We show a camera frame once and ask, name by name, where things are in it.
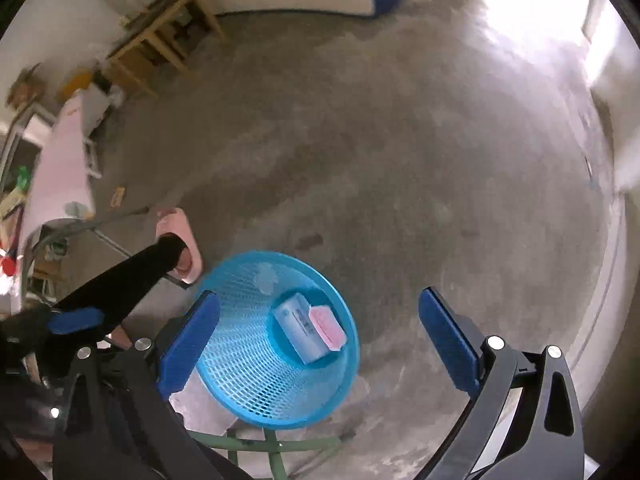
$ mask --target blue plastic basket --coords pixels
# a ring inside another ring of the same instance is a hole
[[[307,264],[271,252],[224,261],[203,280],[220,300],[220,322],[197,370],[211,394],[242,420],[271,430],[303,428],[347,396],[360,352],[355,323],[340,294]],[[328,305],[347,335],[339,352],[303,364],[272,310],[293,294]]]

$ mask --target silver screw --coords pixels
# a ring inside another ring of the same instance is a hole
[[[491,348],[494,350],[502,350],[504,348],[504,341],[497,335],[492,335],[486,340]]]
[[[88,346],[83,346],[78,350],[78,359],[87,359],[91,355],[91,349]]]
[[[558,359],[562,355],[562,351],[555,345],[551,345],[549,348],[546,349],[546,351],[549,352],[549,355],[553,359]]]
[[[151,348],[151,339],[149,339],[148,337],[141,337],[136,341],[136,344],[134,346],[136,347],[136,350],[139,350],[141,352],[149,350]]]

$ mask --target pink slipper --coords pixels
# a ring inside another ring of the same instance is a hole
[[[184,211],[178,207],[159,212],[161,218],[156,225],[156,240],[165,234],[174,234],[187,246],[180,255],[175,272],[185,283],[195,282],[202,273],[202,256],[193,237],[193,231]]]

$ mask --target black pants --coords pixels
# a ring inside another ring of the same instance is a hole
[[[75,352],[92,346],[112,332],[151,288],[178,264],[184,242],[164,235],[146,249],[89,280],[56,304],[64,312],[93,306],[101,310],[101,325],[66,335],[51,335],[38,352],[40,375],[50,380],[64,378]]]

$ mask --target concrete floor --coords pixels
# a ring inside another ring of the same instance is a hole
[[[197,78],[163,67],[158,100],[132,98],[106,121],[98,210],[116,186],[123,207],[179,205],[207,269],[281,251],[349,305],[362,343],[356,392],[306,434],[355,437],[289,470],[401,480],[435,451],[466,396],[418,322],[427,285],[516,348],[571,344],[612,192],[585,45],[557,15],[536,0],[427,0],[376,20],[228,16],[234,43],[207,36],[188,60]],[[149,216],[105,232],[135,251],[153,228]],[[118,260],[91,235],[75,238],[69,285]],[[125,326],[153,334],[185,306],[188,295],[160,283]]]

